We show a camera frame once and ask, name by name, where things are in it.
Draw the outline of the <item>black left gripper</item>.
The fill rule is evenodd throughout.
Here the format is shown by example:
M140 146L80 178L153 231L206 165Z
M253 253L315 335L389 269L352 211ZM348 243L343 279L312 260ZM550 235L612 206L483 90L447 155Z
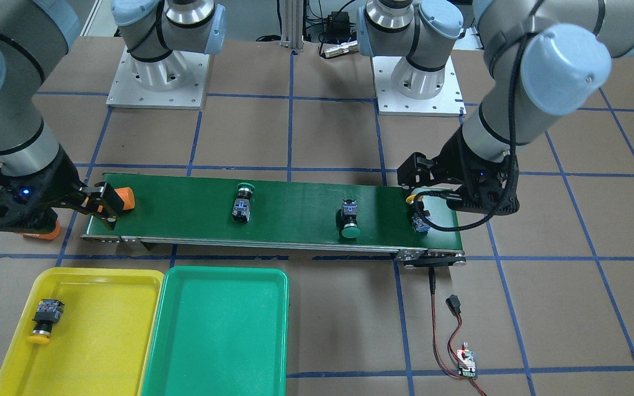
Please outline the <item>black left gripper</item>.
M416 151L397 169L397 182L412 191L448 183L458 184L459 200L449 200L455 211L495 215L516 213L520 202L516 195L518 164L504 156L501 162L488 161L476 155L465 142L460 129L443 146L438 156L427 159Z

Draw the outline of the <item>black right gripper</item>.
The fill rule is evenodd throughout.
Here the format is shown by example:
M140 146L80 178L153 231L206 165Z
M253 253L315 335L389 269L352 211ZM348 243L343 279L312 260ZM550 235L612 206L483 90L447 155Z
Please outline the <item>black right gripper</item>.
M60 148L54 160L37 173L13 177L0 167L0 232L51 232L58 216L55 207L67 208L103 221L114 230L121 213L110 216L97 213L98 200L108 182L89 187L81 182L78 171Z

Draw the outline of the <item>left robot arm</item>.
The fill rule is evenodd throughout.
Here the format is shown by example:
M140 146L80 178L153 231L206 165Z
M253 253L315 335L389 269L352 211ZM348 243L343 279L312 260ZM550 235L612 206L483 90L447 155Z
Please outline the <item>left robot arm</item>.
M407 189L456 184L451 210L491 214L519 208L517 155L579 109L634 56L634 1L473 1L473 22L495 86L429 159L400 165Z

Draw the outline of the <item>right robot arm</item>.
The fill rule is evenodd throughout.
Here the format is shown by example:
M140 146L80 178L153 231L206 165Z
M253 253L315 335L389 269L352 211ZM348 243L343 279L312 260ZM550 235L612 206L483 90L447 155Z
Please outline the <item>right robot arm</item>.
M181 80L178 52L216 54L226 8L214 1L114 1L114 22L148 87ZM80 35L66 1L0 1L0 232L49 235L56 207L100 218L113 229L134 208L131 188L90 187L32 101ZM149 82L162 67L166 82Z

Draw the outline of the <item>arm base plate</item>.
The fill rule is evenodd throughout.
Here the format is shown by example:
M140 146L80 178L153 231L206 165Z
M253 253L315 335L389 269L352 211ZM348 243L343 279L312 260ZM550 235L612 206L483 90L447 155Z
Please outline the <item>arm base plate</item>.
M375 56L371 60L380 113L453 117L466 114L451 58L435 72L415 69L403 56Z
M123 50L106 103L115 108L201 110L211 56L175 51L144 63Z

